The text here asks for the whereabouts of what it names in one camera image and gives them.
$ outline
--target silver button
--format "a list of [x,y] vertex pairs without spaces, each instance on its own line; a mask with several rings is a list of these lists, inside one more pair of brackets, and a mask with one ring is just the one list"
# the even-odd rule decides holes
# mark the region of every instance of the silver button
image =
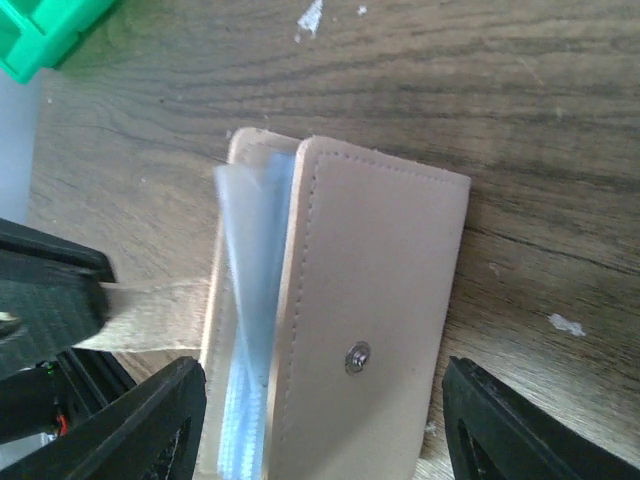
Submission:
[[344,368],[349,375],[355,375],[364,370],[371,358],[371,347],[367,342],[357,342],[344,359]]

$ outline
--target green plastic object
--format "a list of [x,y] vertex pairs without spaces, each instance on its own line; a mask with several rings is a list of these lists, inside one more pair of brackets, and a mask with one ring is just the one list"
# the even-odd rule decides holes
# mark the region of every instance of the green plastic object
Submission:
[[27,83],[54,67],[114,0],[0,0],[0,66]]

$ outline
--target wooden tabletop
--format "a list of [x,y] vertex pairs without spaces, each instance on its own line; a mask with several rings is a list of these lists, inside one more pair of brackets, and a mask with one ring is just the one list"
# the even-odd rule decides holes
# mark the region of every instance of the wooden tabletop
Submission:
[[640,467],[640,3],[325,0],[315,38],[310,3],[125,1],[45,77],[31,225],[122,281],[206,275],[212,168],[246,125],[469,175],[416,478],[452,475],[449,355]]

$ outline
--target red wire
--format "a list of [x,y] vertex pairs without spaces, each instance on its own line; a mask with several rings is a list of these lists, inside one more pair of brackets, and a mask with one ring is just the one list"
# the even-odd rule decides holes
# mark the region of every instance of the red wire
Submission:
[[60,432],[58,433],[58,435],[60,437],[64,437],[69,431],[69,421],[63,414],[58,415],[56,420],[58,420],[58,424],[60,425]]

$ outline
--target wooden table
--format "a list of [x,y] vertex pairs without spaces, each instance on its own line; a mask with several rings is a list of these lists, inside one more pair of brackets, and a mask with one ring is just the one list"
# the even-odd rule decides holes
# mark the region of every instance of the wooden table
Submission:
[[[205,275],[211,171],[244,125],[470,175],[416,478],[451,477],[452,354],[640,466],[640,3],[326,0],[298,43],[309,3],[124,2],[46,76],[31,224],[123,281]],[[144,378],[173,356],[123,358]]]

